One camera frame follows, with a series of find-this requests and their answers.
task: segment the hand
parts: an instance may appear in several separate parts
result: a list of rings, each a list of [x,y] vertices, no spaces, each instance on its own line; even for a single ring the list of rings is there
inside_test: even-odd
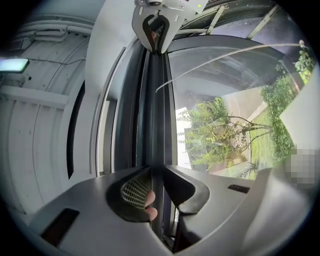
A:
[[[148,192],[148,195],[146,196],[146,200],[145,200],[145,207],[147,207],[148,205],[152,204],[154,202],[154,200],[156,199],[156,194],[155,192],[153,192],[152,190],[150,190]],[[158,211],[156,208],[148,208],[145,209],[145,212],[147,214],[149,214],[149,218],[150,221],[153,221],[157,215],[158,215]]]

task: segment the white ceiling beam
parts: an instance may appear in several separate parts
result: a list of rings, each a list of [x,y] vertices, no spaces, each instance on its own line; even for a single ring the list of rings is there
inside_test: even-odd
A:
[[[64,109],[69,100],[68,96],[62,94],[7,85],[0,88],[0,94],[8,99],[57,109]]]
[[[246,39],[252,39],[270,21],[273,15],[279,10],[279,5],[275,5],[261,20],[261,22],[247,35]]]
[[[211,24],[210,24],[207,32],[205,33],[206,35],[210,35],[211,32],[212,32],[212,30],[214,30],[214,27],[215,27],[215,25],[217,24],[217,22],[218,22],[220,16],[222,15],[222,13],[224,12],[224,10],[225,10],[225,6],[224,6],[224,5],[221,5],[220,8],[219,8],[219,10],[218,10],[217,13],[215,14],[213,20],[211,21]]]

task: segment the vent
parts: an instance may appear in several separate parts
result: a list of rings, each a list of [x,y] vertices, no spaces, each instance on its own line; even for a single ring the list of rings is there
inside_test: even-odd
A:
[[[234,190],[234,191],[238,191],[238,192],[241,192],[241,193],[245,193],[245,194],[247,194],[249,192],[249,190],[250,190],[249,187],[239,186],[239,185],[234,185],[234,184],[228,186],[228,189]]]
[[[31,41],[28,38],[18,39],[11,42],[7,51],[20,51],[25,50],[31,45]]]
[[[144,209],[148,192],[151,189],[150,178],[145,176],[139,176],[137,178],[128,181],[121,190],[122,198],[138,209]]]
[[[57,247],[78,215],[79,211],[77,210],[69,208],[64,209],[45,229],[41,237],[51,245]]]

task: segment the branch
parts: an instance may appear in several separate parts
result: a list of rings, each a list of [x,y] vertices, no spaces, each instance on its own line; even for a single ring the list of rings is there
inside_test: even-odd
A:
[[[250,132],[250,131],[259,130],[259,129],[268,129],[268,130],[270,130],[270,128],[271,128],[271,126],[253,127],[253,128],[249,128],[249,129],[245,130],[244,132]]]
[[[220,118],[240,118],[240,119],[242,119],[242,120],[244,120],[244,121],[248,122],[249,124],[254,125],[254,123],[253,123],[253,122],[250,122],[250,121],[248,121],[247,119],[245,119],[245,118],[243,118],[243,117],[241,117],[241,116],[235,116],[235,115],[225,115],[225,116],[220,116],[219,118],[217,118],[217,119],[216,119],[216,120],[214,120],[214,121],[217,121],[217,120],[218,120],[218,119],[220,119]]]
[[[263,127],[268,127],[271,128],[271,125],[267,125],[267,124],[260,124],[260,123],[253,123],[253,126],[263,126]]]
[[[259,137],[261,137],[261,136],[263,136],[263,135],[269,134],[270,132],[271,132],[271,131],[267,131],[267,132],[265,132],[265,133],[262,133],[262,134],[258,135],[257,137],[254,137],[254,138],[250,141],[250,143],[245,147],[245,149],[240,152],[240,154],[241,154],[243,151],[245,151],[255,139],[257,139],[257,138],[259,138]]]
[[[239,123],[235,123],[235,122],[229,122],[229,123],[192,123],[193,125],[203,125],[203,126],[211,126],[211,125],[214,125],[214,126],[228,126],[228,125],[236,125],[236,126],[241,126],[241,127],[245,127],[247,128],[246,126],[242,125],[242,124],[239,124]]]
[[[259,130],[259,129],[267,129],[267,128],[264,128],[264,127],[253,127],[253,128],[249,128],[249,129],[244,129],[244,130],[240,130],[236,133],[233,133],[231,134],[231,136],[235,136],[235,135],[238,135],[238,134],[242,134],[242,133],[246,133],[246,132],[251,132],[251,131],[254,131],[254,130]]]

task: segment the mesh grille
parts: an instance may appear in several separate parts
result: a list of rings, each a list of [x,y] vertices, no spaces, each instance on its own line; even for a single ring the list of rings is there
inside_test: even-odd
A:
[[[139,176],[128,181],[121,190],[122,198],[130,205],[144,209],[147,194],[151,189],[149,176]]]

